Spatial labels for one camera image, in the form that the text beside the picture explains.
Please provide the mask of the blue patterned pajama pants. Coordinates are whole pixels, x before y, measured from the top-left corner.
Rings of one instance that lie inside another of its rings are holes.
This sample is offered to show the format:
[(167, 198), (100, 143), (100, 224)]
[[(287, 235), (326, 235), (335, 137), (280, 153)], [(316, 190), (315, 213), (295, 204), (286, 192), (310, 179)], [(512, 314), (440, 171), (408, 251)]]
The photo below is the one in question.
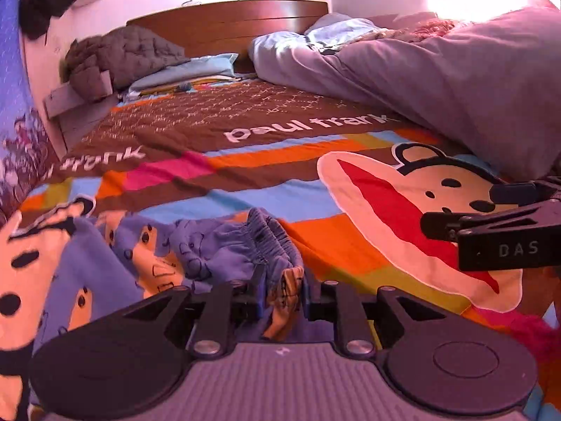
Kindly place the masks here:
[(299, 311), (302, 256), (266, 211), (170, 223), (125, 211), (78, 219), (50, 285), (34, 346), (88, 322), (183, 285), (195, 294), (262, 271), (265, 304), (244, 340), (288, 338)]

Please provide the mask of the colourful paul frank bedspread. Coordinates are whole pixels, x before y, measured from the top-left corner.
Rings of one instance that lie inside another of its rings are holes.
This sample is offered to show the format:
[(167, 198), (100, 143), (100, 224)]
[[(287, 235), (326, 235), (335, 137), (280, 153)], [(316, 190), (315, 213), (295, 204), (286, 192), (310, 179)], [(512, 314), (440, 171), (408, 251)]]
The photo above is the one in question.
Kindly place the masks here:
[(25, 420), (27, 367), (78, 219), (125, 211), (170, 223), (274, 217), (319, 279), (398, 288), (526, 345), (538, 364), (527, 409), (560, 416), (560, 284), (538, 270), (463, 274), (426, 212), (498, 210), (509, 177), (395, 115), (260, 80), (124, 103), (48, 169), (1, 223), (1, 416)]

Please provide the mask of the grey rumpled duvet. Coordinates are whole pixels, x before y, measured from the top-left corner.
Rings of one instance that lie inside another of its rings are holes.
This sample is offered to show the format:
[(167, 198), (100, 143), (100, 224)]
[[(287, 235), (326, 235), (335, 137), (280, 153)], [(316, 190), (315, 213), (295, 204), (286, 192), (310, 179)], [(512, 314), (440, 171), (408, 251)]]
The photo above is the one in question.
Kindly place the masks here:
[(358, 41), (331, 55), (275, 32), (248, 52), (262, 80), (397, 113), (518, 181), (559, 169), (556, 9), (520, 9), (415, 43)]

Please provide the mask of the white pillow by window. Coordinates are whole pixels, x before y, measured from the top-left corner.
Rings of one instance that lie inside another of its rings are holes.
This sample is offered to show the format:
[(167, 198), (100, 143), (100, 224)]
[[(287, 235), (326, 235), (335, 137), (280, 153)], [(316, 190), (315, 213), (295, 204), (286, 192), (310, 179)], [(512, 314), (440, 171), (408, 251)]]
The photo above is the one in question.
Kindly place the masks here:
[(308, 48), (330, 54), (366, 35), (384, 36), (388, 31), (388, 28), (378, 27), (368, 19), (333, 12), (318, 19), (303, 36)]

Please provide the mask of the light blue pillow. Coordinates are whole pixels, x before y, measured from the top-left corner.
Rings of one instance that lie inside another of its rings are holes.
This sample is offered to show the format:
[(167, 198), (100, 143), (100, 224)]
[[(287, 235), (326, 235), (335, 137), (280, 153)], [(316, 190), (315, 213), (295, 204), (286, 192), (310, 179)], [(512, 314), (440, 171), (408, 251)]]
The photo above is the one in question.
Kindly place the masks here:
[(140, 92), (152, 87), (213, 75), (234, 77), (234, 64), (238, 57), (237, 53), (229, 52), (191, 58), (187, 62), (164, 67), (160, 71), (136, 80), (129, 86), (128, 92)]

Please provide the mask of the wooden headboard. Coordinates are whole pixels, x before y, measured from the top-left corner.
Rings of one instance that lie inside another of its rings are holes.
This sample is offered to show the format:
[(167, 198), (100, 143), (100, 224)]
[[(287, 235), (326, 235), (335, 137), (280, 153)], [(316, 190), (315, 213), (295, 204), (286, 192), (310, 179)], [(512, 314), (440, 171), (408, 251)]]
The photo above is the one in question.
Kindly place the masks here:
[(251, 72), (251, 41), (272, 32), (305, 32), (328, 13), (315, 0), (239, 0), (169, 9), (127, 21), (183, 47), (188, 57), (236, 53), (235, 71)]

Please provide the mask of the blue dotted curtain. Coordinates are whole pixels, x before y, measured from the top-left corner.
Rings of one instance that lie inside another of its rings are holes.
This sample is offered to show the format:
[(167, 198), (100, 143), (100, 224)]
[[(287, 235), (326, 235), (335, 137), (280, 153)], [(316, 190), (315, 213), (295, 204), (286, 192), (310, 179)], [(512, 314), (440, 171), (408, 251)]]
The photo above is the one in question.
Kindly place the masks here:
[(18, 10), (19, 0), (1, 0), (1, 223), (57, 161), (31, 96)]

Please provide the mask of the dark quilted jacket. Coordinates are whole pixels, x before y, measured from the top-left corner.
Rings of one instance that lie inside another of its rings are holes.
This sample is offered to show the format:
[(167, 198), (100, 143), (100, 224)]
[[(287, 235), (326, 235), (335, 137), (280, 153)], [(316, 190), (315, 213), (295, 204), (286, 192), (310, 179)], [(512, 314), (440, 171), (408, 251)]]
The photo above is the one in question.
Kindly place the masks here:
[(125, 26), (75, 40), (65, 57), (68, 83), (87, 102), (101, 97), (102, 74), (123, 90), (149, 74), (189, 60), (184, 48), (147, 28)]

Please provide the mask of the white bedside table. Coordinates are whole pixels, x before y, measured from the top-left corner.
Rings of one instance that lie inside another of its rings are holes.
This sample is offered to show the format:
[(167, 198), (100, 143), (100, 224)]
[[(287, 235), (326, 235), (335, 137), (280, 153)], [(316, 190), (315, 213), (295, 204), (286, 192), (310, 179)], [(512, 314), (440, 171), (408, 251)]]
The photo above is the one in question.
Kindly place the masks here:
[(80, 97), (68, 83), (51, 90), (44, 97), (48, 119), (58, 123), (67, 151), (91, 132), (119, 102), (108, 71), (101, 73), (101, 86), (101, 97), (91, 103)]

